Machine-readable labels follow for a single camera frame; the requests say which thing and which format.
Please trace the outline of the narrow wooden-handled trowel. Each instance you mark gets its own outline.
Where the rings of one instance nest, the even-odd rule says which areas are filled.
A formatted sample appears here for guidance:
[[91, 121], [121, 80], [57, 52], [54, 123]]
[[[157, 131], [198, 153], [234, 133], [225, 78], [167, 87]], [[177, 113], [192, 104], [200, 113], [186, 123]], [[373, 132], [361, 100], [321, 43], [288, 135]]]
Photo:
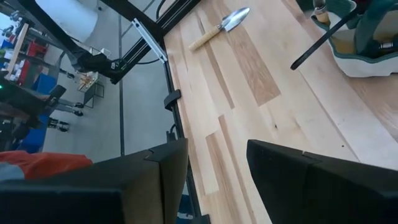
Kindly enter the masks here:
[[313, 0], [314, 15], [317, 20], [324, 24], [329, 24], [330, 19], [328, 17], [328, 11], [326, 8], [325, 0]]

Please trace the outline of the aluminium corner bracket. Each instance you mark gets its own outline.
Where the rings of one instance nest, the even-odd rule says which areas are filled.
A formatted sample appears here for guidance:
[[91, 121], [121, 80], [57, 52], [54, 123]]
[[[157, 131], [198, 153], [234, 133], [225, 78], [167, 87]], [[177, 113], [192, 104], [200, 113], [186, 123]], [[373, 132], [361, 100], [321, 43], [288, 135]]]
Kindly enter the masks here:
[[168, 61], [165, 51], [159, 45], [158, 41], [154, 39], [152, 34], [147, 30], [147, 28], [137, 19], [134, 18], [132, 24], [136, 27], [142, 38], [146, 41], [149, 47], [154, 51], [158, 59], [165, 63]]

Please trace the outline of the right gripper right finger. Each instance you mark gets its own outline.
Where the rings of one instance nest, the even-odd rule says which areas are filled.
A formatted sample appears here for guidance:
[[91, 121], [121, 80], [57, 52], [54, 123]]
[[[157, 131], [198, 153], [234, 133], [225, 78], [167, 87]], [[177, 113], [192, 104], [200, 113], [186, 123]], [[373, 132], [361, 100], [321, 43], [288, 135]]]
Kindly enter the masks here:
[[273, 224], [398, 224], [398, 171], [250, 139], [247, 161]]

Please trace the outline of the blue bin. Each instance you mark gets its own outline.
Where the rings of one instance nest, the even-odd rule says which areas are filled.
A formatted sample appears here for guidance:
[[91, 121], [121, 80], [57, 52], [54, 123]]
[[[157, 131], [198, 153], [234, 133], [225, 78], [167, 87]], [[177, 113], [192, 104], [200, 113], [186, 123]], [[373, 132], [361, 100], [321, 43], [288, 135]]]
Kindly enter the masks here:
[[34, 82], [32, 90], [48, 95], [56, 84], [57, 80], [54, 77], [41, 73]]

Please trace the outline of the wide wooden-handled trowel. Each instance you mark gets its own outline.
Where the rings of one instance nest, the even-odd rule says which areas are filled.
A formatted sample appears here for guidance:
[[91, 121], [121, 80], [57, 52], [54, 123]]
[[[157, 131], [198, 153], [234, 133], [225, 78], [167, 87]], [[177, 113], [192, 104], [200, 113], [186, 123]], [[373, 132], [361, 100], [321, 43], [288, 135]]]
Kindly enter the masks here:
[[189, 46], [189, 50], [195, 51], [199, 49], [202, 45], [207, 43], [210, 39], [220, 33], [222, 30], [229, 32], [238, 26], [249, 14], [249, 7], [242, 7], [241, 9], [235, 10], [230, 15], [223, 18], [223, 20], [214, 26], [211, 30], [203, 34], [198, 40]]

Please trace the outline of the black metal table frame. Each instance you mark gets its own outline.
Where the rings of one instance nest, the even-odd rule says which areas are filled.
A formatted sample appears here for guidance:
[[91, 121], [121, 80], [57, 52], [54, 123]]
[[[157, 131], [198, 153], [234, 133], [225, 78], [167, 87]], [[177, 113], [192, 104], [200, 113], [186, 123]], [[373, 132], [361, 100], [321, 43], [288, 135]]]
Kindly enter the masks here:
[[[128, 0], [100, 0], [130, 22], [137, 18], [152, 34], [154, 39], [165, 50], [164, 36], [169, 33], [201, 0], [176, 0], [160, 18], [153, 21]], [[49, 37], [54, 40], [68, 55], [72, 67], [79, 72], [99, 72], [117, 84], [145, 56], [150, 47], [143, 38], [119, 59], [119, 64], [111, 62], [105, 56], [89, 56], [86, 50], [78, 46], [71, 37], [45, 12], [36, 0], [6, 0], [17, 10], [25, 14], [28, 20], [41, 26]], [[170, 62], [164, 63], [169, 93], [177, 90], [172, 84]], [[176, 104], [171, 111], [174, 116], [178, 140], [184, 136], [179, 107]], [[193, 220], [190, 224], [211, 224], [209, 215], [202, 215], [198, 204], [198, 195], [190, 161], [188, 160], [187, 187], [190, 203], [193, 208]]]

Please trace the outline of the cream green gardening bag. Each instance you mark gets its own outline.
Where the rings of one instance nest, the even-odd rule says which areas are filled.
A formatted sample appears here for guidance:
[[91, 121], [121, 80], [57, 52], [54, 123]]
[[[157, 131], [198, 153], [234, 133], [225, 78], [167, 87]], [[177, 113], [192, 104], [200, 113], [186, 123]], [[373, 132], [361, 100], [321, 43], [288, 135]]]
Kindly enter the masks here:
[[[321, 23], [314, 15], [312, 21], [325, 34], [356, 7], [362, 7], [367, 0], [325, 0], [329, 24]], [[348, 21], [328, 40], [333, 58], [339, 68], [349, 77], [388, 77], [398, 73], [398, 10], [390, 11], [374, 33], [374, 40], [380, 42], [383, 52], [376, 58], [358, 55], [354, 48], [354, 34], [363, 10]]]

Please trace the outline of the black table edge clamp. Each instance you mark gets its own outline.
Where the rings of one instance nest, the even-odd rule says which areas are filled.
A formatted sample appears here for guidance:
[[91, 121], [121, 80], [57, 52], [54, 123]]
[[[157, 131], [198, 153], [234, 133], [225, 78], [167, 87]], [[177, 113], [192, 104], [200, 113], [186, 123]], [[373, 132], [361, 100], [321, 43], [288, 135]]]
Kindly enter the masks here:
[[174, 90], [170, 92], [164, 99], [164, 107], [166, 110], [173, 111], [177, 101], [181, 98], [181, 91]]

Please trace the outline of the thin black rod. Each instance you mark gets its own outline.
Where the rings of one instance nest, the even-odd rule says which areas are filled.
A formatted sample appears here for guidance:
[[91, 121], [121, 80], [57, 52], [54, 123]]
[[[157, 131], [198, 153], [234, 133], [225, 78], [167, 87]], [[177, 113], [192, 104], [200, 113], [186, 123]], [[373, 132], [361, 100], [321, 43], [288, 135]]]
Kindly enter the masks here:
[[291, 70], [296, 70], [301, 64], [306, 61], [306, 59], [311, 56], [319, 47], [321, 47], [336, 31], [338, 31], [343, 25], [348, 21], [352, 20], [361, 11], [362, 7], [356, 7], [347, 16], [343, 17], [339, 22], [337, 22], [332, 28], [330, 28], [325, 34], [323, 34], [308, 50], [306, 50], [291, 66]]

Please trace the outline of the green pruning shears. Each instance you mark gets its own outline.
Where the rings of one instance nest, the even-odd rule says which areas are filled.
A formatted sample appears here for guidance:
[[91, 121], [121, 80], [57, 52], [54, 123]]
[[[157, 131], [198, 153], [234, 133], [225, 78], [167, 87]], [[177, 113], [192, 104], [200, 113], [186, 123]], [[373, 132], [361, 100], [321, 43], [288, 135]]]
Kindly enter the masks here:
[[358, 55], [376, 58], [383, 52], [382, 44], [374, 40], [374, 33], [390, 11], [398, 10], [398, 0], [367, 0], [354, 34], [354, 48]]

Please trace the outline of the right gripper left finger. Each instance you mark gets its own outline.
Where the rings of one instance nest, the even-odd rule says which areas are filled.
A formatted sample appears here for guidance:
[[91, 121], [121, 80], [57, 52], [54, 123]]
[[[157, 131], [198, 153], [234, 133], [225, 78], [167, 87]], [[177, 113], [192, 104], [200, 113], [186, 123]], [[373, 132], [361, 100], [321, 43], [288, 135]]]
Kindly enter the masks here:
[[0, 184], [0, 224], [175, 224], [188, 164], [178, 139], [34, 180]]

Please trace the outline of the orange red fabric item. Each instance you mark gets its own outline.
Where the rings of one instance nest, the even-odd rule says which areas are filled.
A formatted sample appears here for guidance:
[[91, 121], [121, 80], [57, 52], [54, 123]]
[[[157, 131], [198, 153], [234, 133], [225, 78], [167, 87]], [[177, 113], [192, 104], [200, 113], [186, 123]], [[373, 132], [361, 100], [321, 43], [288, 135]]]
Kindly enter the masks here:
[[92, 164], [92, 160], [79, 154], [54, 152], [29, 154], [26, 151], [0, 152], [0, 182], [40, 179]]

